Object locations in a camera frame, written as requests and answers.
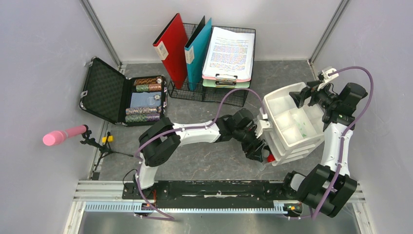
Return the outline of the white plastic drawer organizer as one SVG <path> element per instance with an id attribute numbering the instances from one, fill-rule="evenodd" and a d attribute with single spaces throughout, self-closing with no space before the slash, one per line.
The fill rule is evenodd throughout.
<path id="1" fill-rule="evenodd" d="M 307 99 L 297 108 L 290 92 L 300 92 L 306 87 L 304 82 L 277 89 L 263 97 L 263 106 L 271 128 L 263 131 L 262 137 L 274 157 L 268 163 L 279 166 L 307 157 L 324 142 L 323 110 L 308 106 Z"/>

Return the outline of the light green clipboard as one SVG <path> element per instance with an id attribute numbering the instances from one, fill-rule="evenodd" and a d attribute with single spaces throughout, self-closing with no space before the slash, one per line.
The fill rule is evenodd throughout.
<path id="1" fill-rule="evenodd" d="M 203 79 L 202 85 L 204 87 L 215 88 L 249 88 L 250 82 L 231 82 L 222 80 Z"/>

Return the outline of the pink clear clipboard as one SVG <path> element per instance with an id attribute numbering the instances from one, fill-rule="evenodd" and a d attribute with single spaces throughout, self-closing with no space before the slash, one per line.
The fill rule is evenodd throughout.
<path id="1" fill-rule="evenodd" d="M 225 75 L 216 74 L 214 76 L 202 75 L 203 79 L 218 80 L 218 81 L 228 81 L 228 82 L 249 82 L 251 76 L 237 76 L 237 75 Z"/>

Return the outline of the white printed paper sheet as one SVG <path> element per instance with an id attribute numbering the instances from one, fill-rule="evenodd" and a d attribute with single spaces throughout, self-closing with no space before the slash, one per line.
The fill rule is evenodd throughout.
<path id="1" fill-rule="evenodd" d="M 214 27 L 202 75 L 252 76 L 255 34 Z"/>

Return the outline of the teal blue clipboard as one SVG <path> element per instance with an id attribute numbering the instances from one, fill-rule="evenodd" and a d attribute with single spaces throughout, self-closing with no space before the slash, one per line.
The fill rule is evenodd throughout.
<path id="1" fill-rule="evenodd" d="M 188 71 L 188 88 L 191 91 L 195 91 L 198 82 L 202 78 L 211 30 L 212 18 L 206 21 L 205 16 L 203 16 L 184 47 Z"/>

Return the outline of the red clipboard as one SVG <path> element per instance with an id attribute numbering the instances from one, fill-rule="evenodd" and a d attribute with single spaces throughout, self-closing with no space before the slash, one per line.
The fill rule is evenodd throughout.
<path id="1" fill-rule="evenodd" d="M 181 16 L 177 13 L 153 43 L 155 51 L 177 89 L 181 89 L 188 75 L 184 49 L 187 41 Z"/>

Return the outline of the red black stamp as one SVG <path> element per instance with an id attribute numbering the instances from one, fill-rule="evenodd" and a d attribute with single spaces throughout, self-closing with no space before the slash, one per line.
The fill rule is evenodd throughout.
<path id="1" fill-rule="evenodd" d="M 273 154 L 269 154 L 268 157 L 266 158 L 267 163 L 275 161 L 275 157 Z"/>

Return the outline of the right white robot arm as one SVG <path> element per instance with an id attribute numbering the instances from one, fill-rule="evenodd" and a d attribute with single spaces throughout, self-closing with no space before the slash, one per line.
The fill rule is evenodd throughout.
<path id="1" fill-rule="evenodd" d="M 356 83 L 347 83 L 340 94 L 330 91 L 330 84 L 309 81 L 300 92 L 290 92 L 298 108 L 317 105 L 322 108 L 324 150 L 321 163 L 308 175 L 292 171 L 281 186 L 282 195 L 295 199 L 328 217 L 335 217 L 357 188 L 350 178 L 348 148 L 355 128 L 353 116 L 358 103 L 368 93 Z"/>

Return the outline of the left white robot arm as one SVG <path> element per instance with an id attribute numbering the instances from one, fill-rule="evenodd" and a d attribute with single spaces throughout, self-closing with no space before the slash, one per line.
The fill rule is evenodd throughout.
<path id="1" fill-rule="evenodd" d="M 167 117 L 157 121 L 139 137 L 136 156 L 140 167 L 135 174 L 134 192 L 143 199 L 152 195 L 158 167 L 167 162 L 179 146 L 235 139 L 241 144 L 246 158 L 263 162 L 265 142 L 262 135 L 271 128 L 271 123 L 266 114 L 258 117 L 255 120 L 249 110 L 242 108 L 233 115 L 216 117 L 204 123 L 178 124 Z"/>

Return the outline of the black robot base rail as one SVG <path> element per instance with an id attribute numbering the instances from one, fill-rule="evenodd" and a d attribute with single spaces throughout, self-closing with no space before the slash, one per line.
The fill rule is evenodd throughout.
<path id="1" fill-rule="evenodd" d="M 140 193 L 136 182 L 123 182 L 122 199 L 151 200 L 158 209 L 259 209 L 283 204 L 301 213 L 303 204 L 271 180 L 160 180 Z"/>

